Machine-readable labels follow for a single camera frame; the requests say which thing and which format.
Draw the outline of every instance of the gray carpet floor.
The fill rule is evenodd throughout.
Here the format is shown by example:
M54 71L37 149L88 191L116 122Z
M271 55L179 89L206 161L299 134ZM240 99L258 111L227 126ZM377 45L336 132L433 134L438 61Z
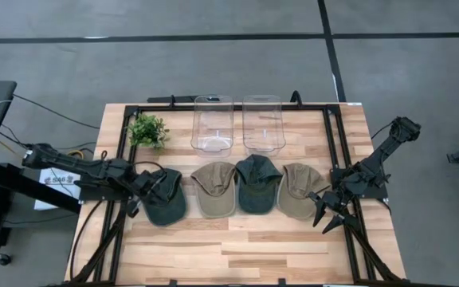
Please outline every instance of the gray carpet floor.
M333 33L459 32L459 1L327 0ZM0 37L103 37L195 33L321 33L314 0L0 0ZM335 40L343 86L372 132L396 116L422 125L386 161L394 227L409 279L459 285L459 38ZM104 105L152 96L274 94L333 102L325 41L0 44L0 80L16 93L90 124ZM56 147L97 133L21 100L5 124L27 142ZM386 135L377 136L378 145ZM0 146L0 162L20 159ZM48 218L18 196L9 220ZM59 283L77 218L24 225L4 252L0 286Z

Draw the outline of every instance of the wheel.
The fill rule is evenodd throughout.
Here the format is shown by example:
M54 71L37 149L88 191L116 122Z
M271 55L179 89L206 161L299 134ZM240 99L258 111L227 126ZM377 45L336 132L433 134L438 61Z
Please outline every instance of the wheel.
M0 254L0 265L9 265L12 262L12 258L6 254Z

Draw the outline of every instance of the transparent plastic bin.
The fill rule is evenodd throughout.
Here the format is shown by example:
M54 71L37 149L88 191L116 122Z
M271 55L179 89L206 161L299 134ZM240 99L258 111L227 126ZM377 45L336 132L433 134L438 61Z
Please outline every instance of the transparent plastic bin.
M233 146L233 98L198 96L190 145L199 156L224 157Z
M242 119L248 155L274 156L285 146L278 96L246 96L242 103Z

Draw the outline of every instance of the small green plant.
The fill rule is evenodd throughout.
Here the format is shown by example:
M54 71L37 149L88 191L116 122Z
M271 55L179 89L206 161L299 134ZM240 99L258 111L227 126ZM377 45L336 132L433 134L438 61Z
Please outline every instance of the small green plant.
M131 145L143 147L153 147L161 149L164 142L167 142L168 129L164 129L163 119L156 116L141 114L135 119L135 123L130 124L127 129L131 133Z

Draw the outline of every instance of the cap brim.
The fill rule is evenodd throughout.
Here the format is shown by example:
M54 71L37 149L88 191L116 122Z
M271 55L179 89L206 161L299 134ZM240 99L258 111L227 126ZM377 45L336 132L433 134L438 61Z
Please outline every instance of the cap brim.
M201 185L193 180L194 189L196 190L199 209L202 215L206 218L223 218L230 216L235 212L236 197L235 197L235 182L231 179L228 188L221 196L211 196L201 187Z
M165 206L145 204L150 222L157 226L168 226L181 220L187 212L187 203L180 184L171 201Z
M277 192L277 208L291 218L307 219L315 214L315 203L307 199L296 199L288 192L287 174L284 173L283 179L279 183Z
M271 181L261 190L247 186L238 178L238 205L249 214L267 214L274 208L277 195L277 181Z

